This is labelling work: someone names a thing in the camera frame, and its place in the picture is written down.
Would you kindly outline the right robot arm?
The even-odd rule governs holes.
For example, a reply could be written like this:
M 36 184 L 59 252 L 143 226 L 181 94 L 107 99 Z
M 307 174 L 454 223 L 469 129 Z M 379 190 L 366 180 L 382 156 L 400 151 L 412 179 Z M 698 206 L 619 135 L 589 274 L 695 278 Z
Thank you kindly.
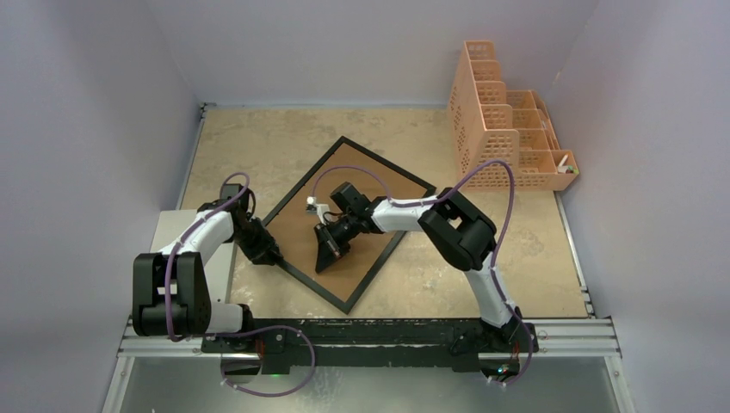
M 340 210 L 334 221 L 326 219 L 327 212 L 314 197 L 307 201 L 308 209 L 315 210 L 320 218 L 314 227 L 318 243 L 316 272 L 348 254 L 350 241 L 360 234 L 422 232 L 442 258 L 466 276 L 490 348 L 503 350 L 520 339 L 532 339 L 497 269 L 502 236 L 495 224 L 455 188 L 415 200 L 385 196 L 370 200 L 352 183 L 345 182 L 332 191 L 331 200 Z

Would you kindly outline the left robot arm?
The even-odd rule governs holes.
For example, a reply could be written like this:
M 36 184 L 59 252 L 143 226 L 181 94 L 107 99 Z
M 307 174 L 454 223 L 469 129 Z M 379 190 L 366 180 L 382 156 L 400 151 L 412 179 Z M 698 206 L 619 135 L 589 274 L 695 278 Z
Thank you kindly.
M 255 215 L 256 196 L 241 184 L 225 184 L 220 197 L 200 206 L 194 222 L 173 242 L 133 261 L 133 330 L 139 336 L 223 336 L 234 351 L 254 346 L 257 329 L 248 305 L 212 299 L 205 266 L 217 249 L 234 243 L 254 265 L 274 266 L 283 257 Z

